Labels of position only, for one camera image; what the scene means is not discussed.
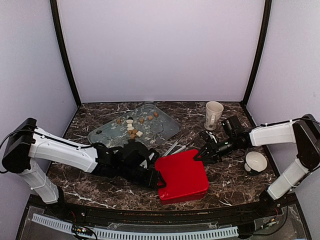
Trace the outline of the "red tin lid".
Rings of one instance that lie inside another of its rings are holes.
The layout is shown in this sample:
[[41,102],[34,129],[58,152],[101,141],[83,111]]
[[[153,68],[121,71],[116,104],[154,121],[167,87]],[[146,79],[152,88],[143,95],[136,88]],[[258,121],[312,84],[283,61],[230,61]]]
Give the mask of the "red tin lid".
[[204,164],[194,160],[198,152],[191,149],[161,157],[155,162],[155,169],[166,183],[166,187],[158,189],[163,205],[200,200],[206,195],[209,181]]

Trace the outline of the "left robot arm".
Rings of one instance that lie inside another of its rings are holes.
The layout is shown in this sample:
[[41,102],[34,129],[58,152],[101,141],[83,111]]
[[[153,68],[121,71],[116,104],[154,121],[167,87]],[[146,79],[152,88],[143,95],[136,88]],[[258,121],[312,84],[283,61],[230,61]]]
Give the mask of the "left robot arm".
[[36,119],[27,118],[0,144],[6,146],[1,160],[2,174],[19,175],[60,218],[67,218],[71,208],[64,202],[63,190],[49,180],[37,159],[61,163],[95,176],[120,176],[151,189],[167,185],[155,168],[159,153],[135,140],[111,148],[100,142],[80,144],[52,135],[39,128]]

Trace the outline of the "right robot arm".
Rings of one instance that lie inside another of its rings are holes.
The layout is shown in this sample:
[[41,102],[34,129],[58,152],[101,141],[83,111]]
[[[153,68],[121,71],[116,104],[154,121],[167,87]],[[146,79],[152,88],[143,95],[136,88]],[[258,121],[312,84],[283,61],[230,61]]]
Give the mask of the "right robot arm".
[[233,115],[222,121],[222,128],[228,138],[218,141],[215,137],[206,137],[205,144],[194,156],[195,161],[216,164],[222,161],[223,156],[249,148],[290,149],[288,153],[292,162],[261,193],[261,201],[255,205],[255,213],[260,217],[266,217],[274,210],[274,201],[297,188],[307,176],[320,168],[320,122],[310,113],[251,128],[245,128]]

